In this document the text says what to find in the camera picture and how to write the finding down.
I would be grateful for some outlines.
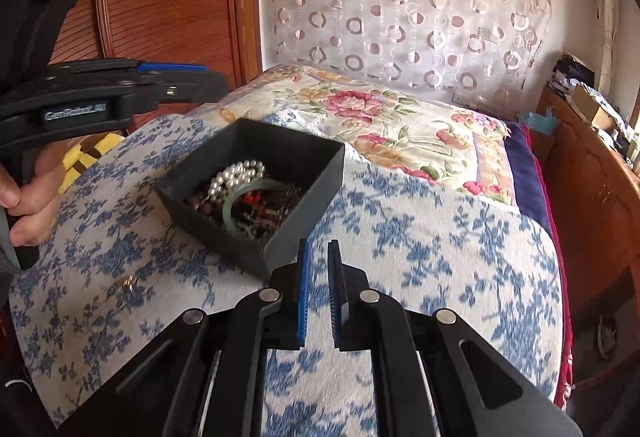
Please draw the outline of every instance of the floral quilt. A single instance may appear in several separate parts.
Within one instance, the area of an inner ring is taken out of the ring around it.
[[[304,114],[289,112],[270,120],[292,127]],[[165,116],[136,131],[68,189],[41,260],[16,277],[10,306],[18,341],[56,424],[186,309],[229,309],[262,287],[174,227],[153,191],[215,130],[199,119]],[[372,287],[415,311],[457,311],[554,398],[561,278],[546,231],[470,195],[346,157],[342,188],[308,239],[306,347],[267,358],[262,437],[376,434],[369,354],[339,353],[333,345],[326,270],[332,239]]]
[[[192,116],[224,125],[284,109],[367,160],[466,195],[517,207],[499,120],[306,66],[280,65]]]

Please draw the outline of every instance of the sheer curtain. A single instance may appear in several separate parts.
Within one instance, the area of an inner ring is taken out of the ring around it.
[[[420,97],[513,107],[551,0],[268,0],[264,48]]]
[[[600,64],[596,67],[596,88],[611,100],[615,89],[612,88],[613,48],[618,28],[618,0],[598,0],[598,22],[601,35]]]

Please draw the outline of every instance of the blue floral bedspread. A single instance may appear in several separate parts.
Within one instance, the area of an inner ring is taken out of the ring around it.
[[[152,190],[214,128],[166,116],[69,189],[42,260],[10,304],[24,360],[61,423],[185,309],[232,308],[262,281],[171,225]],[[424,313],[457,311],[553,399],[562,345],[558,262],[529,218],[401,173],[345,159],[344,183],[310,236],[307,347],[271,351],[263,435],[374,435],[367,353],[333,348],[326,244],[376,289]],[[123,281],[132,276],[132,289]]]

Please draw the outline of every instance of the finger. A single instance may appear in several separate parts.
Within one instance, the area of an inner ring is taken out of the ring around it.
[[[62,163],[65,154],[66,141],[56,141],[55,143],[47,144],[36,157],[33,168],[34,174],[41,176],[52,172],[52,170],[55,170],[55,168]]]
[[[46,242],[58,216],[59,200],[59,197],[54,197],[39,213],[21,217],[15,223],[10,232],[11,243],[14,247],[39,245]]]
[[[0,164],[0,206],[13,208],[20,201],[20,188]]]
[[[65,173],[65,167],[59,163],[51,172],[34,177],[29,184],[20,189],[20,202],[9,210],[9,214],[20,217],[41,211],[58,193]]]

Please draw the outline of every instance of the jewelry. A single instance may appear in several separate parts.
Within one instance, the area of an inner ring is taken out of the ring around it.
[[[187,199],[187,204],[197,211],[206,201],[207,201],[206,194],[202,192],[197,192]]]
[[[242,184],[241,186],[235,188],[225,199],[225,203],[222,207],[222,221],[225,224],[226,230],[234,237],[245,239],[246,236],[249,235],[249,231],[245,229],[245,226],[242,223],[236,223],[234,218],[231,215],[231,208],[234,203],[245,193],[257,191],[257,190],[268,190],[268,191],[283,191],[286,192],[290,189],[290,186],[283,184],[278,181],[274,181],[273,179],[256,179],[252,182]]]
[[[127,277],[123,283],[122,283],[122,288],[126,291],[129,290],[129,292],[133,292],[133,277],[129,276]]]
[[[211,179],[209,193],[203,202],[208,200],[214,204],[221,204],[235,188],[262,178],[264,178],[262,161],[252,159],[232,164]]]

